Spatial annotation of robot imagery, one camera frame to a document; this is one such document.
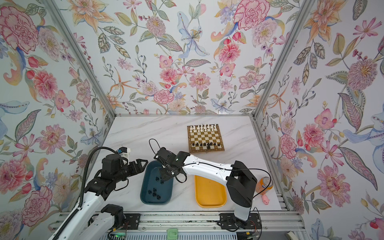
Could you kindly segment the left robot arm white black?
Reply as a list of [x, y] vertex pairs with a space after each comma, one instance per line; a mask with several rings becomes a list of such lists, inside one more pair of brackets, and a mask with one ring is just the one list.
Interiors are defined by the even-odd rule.
[[105, 202], [116, 190], [117, 183], [145, 171], [149, 161], [137, 159], [129, 162], [120, 154], [107, 155], [102, 160], [102, 169], [82, 190], [70, 215], [65, 219], [51, 240], [92, 240], [108, 230], [117, 230], [129, 221], [121, 206]]

